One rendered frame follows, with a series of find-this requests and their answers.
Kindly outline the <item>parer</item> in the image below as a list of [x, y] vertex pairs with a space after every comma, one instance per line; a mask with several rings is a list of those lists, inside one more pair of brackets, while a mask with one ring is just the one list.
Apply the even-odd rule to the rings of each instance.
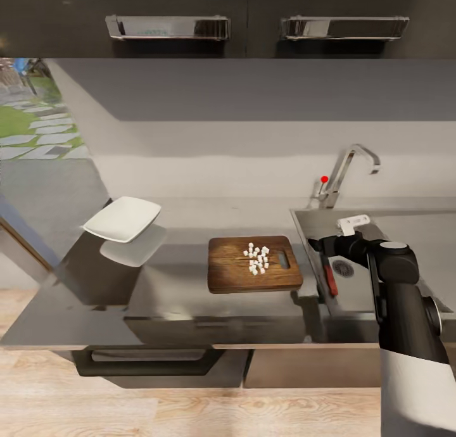
[[336, 283], [335, 283], [333, 271], [331, 270], [331, 267], [329, 264], [329, 259], [328, 259], [328, 257], [324, 256], [322, 253], [321, 253], [321, 255], [322, 255], [322, 263], [324, 263], [323, 268], [326, 273], [326, 282], [330, 289], [330, 295], [337, 296], [338, 289], [336, 288]]

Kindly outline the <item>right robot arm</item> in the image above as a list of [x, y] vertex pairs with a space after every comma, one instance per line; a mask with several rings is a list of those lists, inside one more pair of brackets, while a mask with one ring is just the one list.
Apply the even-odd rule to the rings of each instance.
[[381, 356], [381, 437], [456, 437], [456, 382], [440, 340], [440, 313], [417, 286], [419, 266], [405, 243], [363, 239], [367, 215], [335, 223], [337, 235], [308, 243], [325, 257], [369, 269]]

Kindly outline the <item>cutting board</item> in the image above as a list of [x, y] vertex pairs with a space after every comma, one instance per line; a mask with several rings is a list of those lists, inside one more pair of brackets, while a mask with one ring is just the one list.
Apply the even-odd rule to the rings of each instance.
[[[303, 276], [289, 239], [284, 236], [217, 237], [209, 240], [207, 285], [211, 291], [299, 288]], [[245, 252], [255, 255], [250, 258]], [[264, 257], [269, 267], [265, 267]], [[289, 269], [281, 265], [278, 251], [283, 251]], [[260, 257], [260, 258], [258, 258]], [[256, 274], [250, 260], [257, 264]], [[260, 262], [261, 261], [261, 262]], [[263, 272], [262, 272], [262, 269]]]

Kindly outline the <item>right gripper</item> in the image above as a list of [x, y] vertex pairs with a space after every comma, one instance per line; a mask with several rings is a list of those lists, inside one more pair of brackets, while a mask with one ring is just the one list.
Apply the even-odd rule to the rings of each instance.
[[329, 236], [323, 237], [316, 241], [314, 239], [308, 239], [308, 243], [313, 247], [316, 252], [322, 253], [325, 257], [342, 256], [351, 261], [350, 249], [353, 244], [363, 239], [363, 234], [360, 231], [355, 231], [352, 236]]

